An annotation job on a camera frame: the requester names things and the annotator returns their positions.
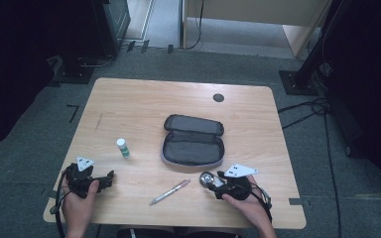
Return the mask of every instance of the glue stick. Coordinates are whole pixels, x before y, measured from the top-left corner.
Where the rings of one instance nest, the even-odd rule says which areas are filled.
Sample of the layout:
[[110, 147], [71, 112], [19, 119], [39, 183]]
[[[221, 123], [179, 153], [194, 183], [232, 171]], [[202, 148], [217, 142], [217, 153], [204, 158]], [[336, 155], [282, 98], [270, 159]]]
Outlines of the glue stick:
[[120, 138], [117, 140], [117, 147], [119, 147], [120, 152], [122, 153], [123, 158], [128, 159], [129, 158], [129, 150], [126, 146], [126, 141], [123, 138]]

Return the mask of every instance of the table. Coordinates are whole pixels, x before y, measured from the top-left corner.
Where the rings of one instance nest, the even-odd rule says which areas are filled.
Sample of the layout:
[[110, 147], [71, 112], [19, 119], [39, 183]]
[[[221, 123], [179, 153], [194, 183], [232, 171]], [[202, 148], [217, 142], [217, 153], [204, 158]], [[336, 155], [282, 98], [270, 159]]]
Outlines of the table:
[[[221, 93], [222, 102], [213, 100]], [[93, 176], [114, 170], [113, 185], [99, 193], [92, 223], [192, 227], [250, 227], [249, 222], [213, 192], [203, 188], [204, 169], [178, 169], [161, 160], [171, 114], [217, 120], [224, 125], [224, 162], [211, 169], [226, 171], [234, 163], [259, 170], [258, 184], [272, 197], [276, 228], [301, 229], [303, 207], [272, 91], [264, 86], [99, 78], [63, 162], [62, 171], [81, 156], [96, 161]], [[126, 139], [129, 159], [116, 146]], [[191, 182], [156, 205], [149, 203], [183, 179]], [[44, 219], [55, 222], [49, 209]]]
[[[201, 3], [202, 0], [181, 1], [180, 41], [184, 48], [187, 19], [199, 18]], [[323, 24], [331, 3], [332, 0], [209, 0], [204, 1], [202, 18], [283, 25], [293, 55], [299, 57], [315, 29]]]

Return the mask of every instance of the wooden tabletop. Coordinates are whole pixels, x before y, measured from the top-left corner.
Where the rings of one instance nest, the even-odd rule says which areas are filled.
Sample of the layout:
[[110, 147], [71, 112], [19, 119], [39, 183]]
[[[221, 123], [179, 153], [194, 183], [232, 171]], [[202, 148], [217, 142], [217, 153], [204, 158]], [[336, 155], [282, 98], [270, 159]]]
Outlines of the wooden tabletop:
[[[213, 95], [224, 96], [222, 102]], [[258, 184], [272, 197], [275, 228], [306, 225], [292, 165], [272, 91], [265, 86], [99, 78], [95, 82], [61, 171], [76, 157], [95, 160], [92, 176], [114, 170], [113, 186], [97, 195], [93, 223], [196, 227], [250, 227], [233, 207], [199, 184], [205, 169], [180, 169], [161, 159], [171, 114], [216, 120], [224, 125], [224, 162], [209, 170], [227, 171], [234, 163], [259, 171]], [[116, 146], [125, 138], [129, 159]], [[184, 179], [186, 187], [150, 206], [152, 199]], [[49, 210], [44, 219], [55, 222]]]

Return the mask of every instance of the person's left hand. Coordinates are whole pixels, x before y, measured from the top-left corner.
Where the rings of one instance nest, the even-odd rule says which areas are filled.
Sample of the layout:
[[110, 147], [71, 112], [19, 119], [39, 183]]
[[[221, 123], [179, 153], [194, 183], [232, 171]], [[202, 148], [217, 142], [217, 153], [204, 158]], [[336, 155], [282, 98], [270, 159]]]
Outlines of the person's left hand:
[[83, 199], [75, 193], [69, 192], [66, 177], [63, 178], [63, 193], [67, 194], [67, 196], [63, 199], [62, 205], [63, 217], [67, 224], [66, 237], [76, 238], [84, 236], [86, 228], [91, 221], [98, 185], [99, 180], [94, 180], [89, 186], [86, 199]]

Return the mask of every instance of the black metal base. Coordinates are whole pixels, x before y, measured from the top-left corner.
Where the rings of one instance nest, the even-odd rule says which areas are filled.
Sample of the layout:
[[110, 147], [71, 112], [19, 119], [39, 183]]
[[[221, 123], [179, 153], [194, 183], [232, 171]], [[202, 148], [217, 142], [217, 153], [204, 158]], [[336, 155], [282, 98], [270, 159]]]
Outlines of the black metal base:
[[77, 83], [88, 84], [91, 79], [94, 67], [78, 67], [76, 71], [66, 71], [62, 64], [57, 71], [52, 83]]
[[295, 82], [296, 71], [280, 70], [280, 77], [283, 81], [287, 95], [311, 95], [318, 96], [316, 86], [309, 80], [307, 85], [297, 85]]

